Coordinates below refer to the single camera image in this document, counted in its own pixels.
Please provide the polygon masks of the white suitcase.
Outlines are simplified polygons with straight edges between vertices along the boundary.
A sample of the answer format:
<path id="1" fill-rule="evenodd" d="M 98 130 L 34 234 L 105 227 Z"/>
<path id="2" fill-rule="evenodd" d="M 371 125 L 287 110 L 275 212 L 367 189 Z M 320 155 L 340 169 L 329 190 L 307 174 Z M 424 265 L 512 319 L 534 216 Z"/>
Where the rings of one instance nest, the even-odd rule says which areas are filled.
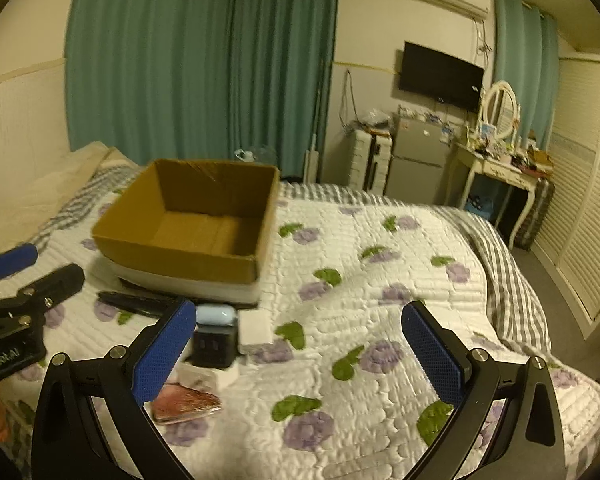
<path id="1" fill-rule="evenodd" d="M 391 162 L 392 137 L 387 131 L 356 129 L 351 134 L 349 188 L 384 194 Z"/>

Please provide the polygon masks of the small black box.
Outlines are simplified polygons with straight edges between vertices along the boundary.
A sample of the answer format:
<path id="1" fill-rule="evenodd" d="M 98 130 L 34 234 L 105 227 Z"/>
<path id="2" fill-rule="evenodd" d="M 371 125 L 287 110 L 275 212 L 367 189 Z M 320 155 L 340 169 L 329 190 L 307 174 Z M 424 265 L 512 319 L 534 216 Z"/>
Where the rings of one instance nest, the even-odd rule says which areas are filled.
<path id="1" fill-rule="evenodd" d="M 192 338 L 192 352 L 185 359 L 193 366 L 226 370 L 237 356 L 237 327 L 198 325 Z"/>

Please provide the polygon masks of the white plug charger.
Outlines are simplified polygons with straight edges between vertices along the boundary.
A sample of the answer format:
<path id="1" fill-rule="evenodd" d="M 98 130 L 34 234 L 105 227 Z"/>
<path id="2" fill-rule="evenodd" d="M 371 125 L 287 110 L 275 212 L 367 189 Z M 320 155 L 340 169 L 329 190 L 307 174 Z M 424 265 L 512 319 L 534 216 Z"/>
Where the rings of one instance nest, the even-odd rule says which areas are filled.
<path id="1" fill-rule="evenodd" d="M 179 384 L 198 391 L 220 392 L 233 385 L 239 378 L 239 367 L 236 363 L 220 370 L 181 362 L 175 370 Z"/>

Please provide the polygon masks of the black wall television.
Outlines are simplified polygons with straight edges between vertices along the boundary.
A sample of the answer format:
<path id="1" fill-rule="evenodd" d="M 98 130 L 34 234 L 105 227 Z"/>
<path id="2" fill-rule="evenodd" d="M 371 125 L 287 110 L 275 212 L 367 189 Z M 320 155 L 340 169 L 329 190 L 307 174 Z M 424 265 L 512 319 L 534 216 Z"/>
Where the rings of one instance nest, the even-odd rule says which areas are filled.
<path id="1" fill-rule="evenodd" d="M 484 69 L 419 44 L 404 44 L 398 87 L 477 113 Z"/>

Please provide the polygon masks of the white charger adapter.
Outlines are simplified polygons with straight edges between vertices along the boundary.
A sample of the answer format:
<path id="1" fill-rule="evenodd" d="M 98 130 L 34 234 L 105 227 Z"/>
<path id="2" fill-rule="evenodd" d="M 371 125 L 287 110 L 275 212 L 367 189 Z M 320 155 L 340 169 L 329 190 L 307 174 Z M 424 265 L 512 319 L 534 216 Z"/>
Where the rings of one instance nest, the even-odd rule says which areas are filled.
<path id="1" fill-rule="evenodd" d="M 267 310 L 239 310 L 237 319 L 238 344 L 241 347 L 257 347 L 273 341 L 271 315 Z"/>

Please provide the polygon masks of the oval white mirror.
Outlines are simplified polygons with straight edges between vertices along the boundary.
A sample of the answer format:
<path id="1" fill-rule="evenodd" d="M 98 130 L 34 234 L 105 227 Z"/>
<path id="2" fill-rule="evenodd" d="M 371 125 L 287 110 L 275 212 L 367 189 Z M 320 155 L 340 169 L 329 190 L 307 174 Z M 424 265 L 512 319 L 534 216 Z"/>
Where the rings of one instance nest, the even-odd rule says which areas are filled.
<path id="1" fill-rule="evenodd" d="M 517 133 L 521 106 L 513 87 L 505 80 L 494 82 L 483 95 L 478 113 L 478 133 L 505 141 Z"/>

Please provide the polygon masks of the black remote control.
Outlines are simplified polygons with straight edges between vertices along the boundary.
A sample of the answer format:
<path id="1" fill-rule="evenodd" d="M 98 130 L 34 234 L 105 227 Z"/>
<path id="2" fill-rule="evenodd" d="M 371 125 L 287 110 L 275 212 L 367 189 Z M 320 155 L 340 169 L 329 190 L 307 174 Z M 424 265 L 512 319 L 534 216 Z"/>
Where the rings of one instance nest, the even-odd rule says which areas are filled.
<path id="1" fill-rule="evenodd" d="M 99 292 L 97 299 L 110 307 L 148 318 L 161 318 L 166 311 L 178 305 L 178 300 L 171 297 L 154 298 L 123 292 Z"/>

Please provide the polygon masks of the light blue earbuds case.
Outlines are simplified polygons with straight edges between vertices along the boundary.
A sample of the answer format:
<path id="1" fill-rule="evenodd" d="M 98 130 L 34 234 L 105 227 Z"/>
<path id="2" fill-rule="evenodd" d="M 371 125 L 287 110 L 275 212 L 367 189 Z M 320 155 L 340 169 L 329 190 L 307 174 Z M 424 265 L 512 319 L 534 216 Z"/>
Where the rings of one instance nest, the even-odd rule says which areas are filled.
<path id="1" fill-rule="evenodd" d="M 204 326 L 234 326 L 236 310 L 226 304 L 198 304 L 196 323 Z"/>

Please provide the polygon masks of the red rose pattern wallet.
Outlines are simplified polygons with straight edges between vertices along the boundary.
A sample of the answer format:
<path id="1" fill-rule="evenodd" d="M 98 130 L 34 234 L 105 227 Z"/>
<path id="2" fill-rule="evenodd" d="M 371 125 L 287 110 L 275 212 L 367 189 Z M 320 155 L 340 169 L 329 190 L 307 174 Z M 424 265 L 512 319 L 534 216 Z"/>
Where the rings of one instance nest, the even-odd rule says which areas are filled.
<path id="1" fill-rule="evenodd" d="M 150 402 L 151 417 L 158 425 L 188 422 L 221 410 L 221 400 L 216 394 L 180 384 L 166 384 Z"/>

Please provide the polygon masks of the grey checked bed sheet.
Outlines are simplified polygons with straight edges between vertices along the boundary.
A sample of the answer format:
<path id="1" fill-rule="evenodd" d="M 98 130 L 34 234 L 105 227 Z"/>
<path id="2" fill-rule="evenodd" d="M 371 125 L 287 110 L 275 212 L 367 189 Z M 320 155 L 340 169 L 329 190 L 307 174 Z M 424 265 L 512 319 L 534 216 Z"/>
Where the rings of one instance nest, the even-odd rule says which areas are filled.
<path id="1" fill-rule="evenodd" d="M 53 232 L 82 222 L 105 195 L 124 191 L 141 171 L 140 167 L 122 164 L 100 166 L 75 193 L 60 201 L 58 213 L 34 231 L 30 242 L 44 250 Z M 344 208 L 402 204 L 400 200 L 336 184 L 288 182 L 279 185 L 279 199 L 332 203 Z M 552 341 L 541 301 L 494 227 L 464 210 L 447 206 L 433 206 L 431 210 L 451 223 L 452 230 L 466 240 L 480 260 L 488 285 L 486 316 L 498 339 L 513 351 L 550 356 Z"/>

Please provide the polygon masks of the blue waste basket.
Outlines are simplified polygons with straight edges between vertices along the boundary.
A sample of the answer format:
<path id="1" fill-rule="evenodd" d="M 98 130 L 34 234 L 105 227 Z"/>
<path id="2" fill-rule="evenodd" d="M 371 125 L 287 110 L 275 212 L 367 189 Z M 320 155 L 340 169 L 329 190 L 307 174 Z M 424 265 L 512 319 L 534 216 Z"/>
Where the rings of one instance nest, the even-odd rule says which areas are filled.
<path id="1" fill-rule="evenodd" d="M 493 214 L 494 203 L 490 196 L 469 195 L 465 210 L 477 216 L 490 220 Z"/>

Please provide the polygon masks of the grey mini fridge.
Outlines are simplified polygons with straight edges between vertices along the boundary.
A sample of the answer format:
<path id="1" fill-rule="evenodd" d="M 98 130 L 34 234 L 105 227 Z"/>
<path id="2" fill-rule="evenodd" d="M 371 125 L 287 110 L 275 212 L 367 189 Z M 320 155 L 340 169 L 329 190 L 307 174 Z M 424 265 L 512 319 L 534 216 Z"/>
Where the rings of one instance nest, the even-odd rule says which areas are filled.
<path id="1" fill-rule="evenodd" d="M 409 204 L 434 204 L 450 153 L 450 135 L 440 125 L 398 118 L 385 196 Z"/>

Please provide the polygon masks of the beige pillow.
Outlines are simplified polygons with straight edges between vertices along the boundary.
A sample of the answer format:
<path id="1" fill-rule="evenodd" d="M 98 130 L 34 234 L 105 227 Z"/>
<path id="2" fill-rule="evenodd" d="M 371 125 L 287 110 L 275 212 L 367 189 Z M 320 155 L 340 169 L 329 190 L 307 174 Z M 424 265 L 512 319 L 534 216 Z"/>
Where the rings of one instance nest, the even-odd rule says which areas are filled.
<path id="1" fill-rule="evenodd" d="M 100 142 L 67 155 L 50 174 L 0 200 L 0 252 L 22 243 L 44 250 L 53 232 L 80 223 L 141 169 L 116 148 Z"/>

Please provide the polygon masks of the clear water jug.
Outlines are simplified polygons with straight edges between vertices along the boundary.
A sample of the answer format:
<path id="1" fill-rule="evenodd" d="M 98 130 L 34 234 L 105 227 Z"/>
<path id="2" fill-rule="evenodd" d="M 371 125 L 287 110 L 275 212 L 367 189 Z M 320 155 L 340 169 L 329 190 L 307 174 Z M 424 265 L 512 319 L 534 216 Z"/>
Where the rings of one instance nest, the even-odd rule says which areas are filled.
<path id="1" fill-rule="evenodd" d="M 277 165 L 277 155 L 269 146 L 258 146 L 257 148 L 238 148 L 234 151 L 234 156 L 241 162 L 247 164 L 259 164 L 266 166 Z"/>

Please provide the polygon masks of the white dressing table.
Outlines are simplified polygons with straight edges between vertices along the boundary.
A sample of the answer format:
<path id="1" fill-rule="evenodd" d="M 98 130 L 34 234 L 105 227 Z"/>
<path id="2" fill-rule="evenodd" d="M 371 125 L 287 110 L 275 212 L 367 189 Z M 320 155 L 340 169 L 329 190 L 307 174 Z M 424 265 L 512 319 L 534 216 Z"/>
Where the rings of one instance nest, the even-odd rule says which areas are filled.
<path id="1" fill-rule="evenodd" d="M 553 182 L 528 168 L 504 164 L 455 142 L 439 188 L 442 205 L 465 209 L 478 177 L 506 186 L 502 200 L 493 202 L 498 207 L 496 213 L 488 217 L 488 220 L 493 219 L 496 228 L 501 225 L 507 208 L 513 203 L 514 191 L 524 194 L 521 210 L 514 215 L 513 226 L 505 240 L 509 249 L 517 246 L 529 250 L 540 232 L 548 206 L 554 197 Z"/>

